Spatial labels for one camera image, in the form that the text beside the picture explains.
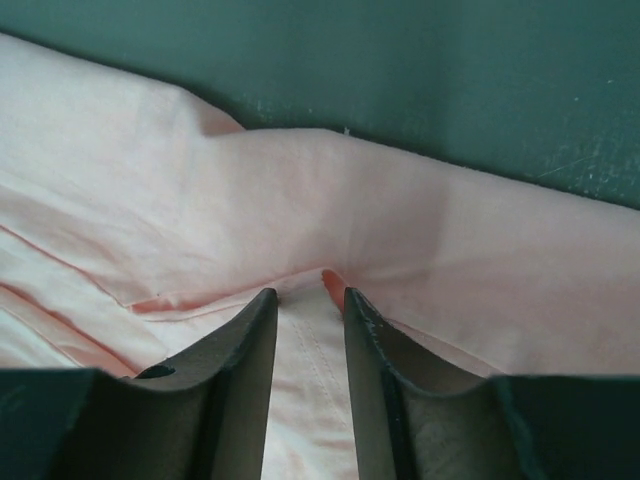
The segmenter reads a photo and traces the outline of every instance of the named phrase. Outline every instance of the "garment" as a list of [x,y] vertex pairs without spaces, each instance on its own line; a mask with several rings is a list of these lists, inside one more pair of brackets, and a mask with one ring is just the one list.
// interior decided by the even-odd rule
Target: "garment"
[[342,282],[479,375],[640,372],[636,211],[326,131],[245,132],[8,36],[0,62],[0,366],[132,375],[275,286],[279,479],[357,478]]

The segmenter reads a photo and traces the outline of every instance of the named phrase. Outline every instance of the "green tabletop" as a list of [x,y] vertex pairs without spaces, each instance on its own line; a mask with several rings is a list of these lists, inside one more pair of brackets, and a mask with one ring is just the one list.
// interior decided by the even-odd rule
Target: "green tabletop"
[[0,0],[0,31],[249,128],[348,131],[640,209],[640,2]]

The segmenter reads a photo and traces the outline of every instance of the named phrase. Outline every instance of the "pink cloth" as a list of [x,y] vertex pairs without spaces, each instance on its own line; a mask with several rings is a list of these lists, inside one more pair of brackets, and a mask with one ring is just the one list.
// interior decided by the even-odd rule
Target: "pink cloth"
[[283,297],[264,478],[357,478],[337,272],[447,360],[640,373],[640,214],[0,36],[0,365],[131,375]]

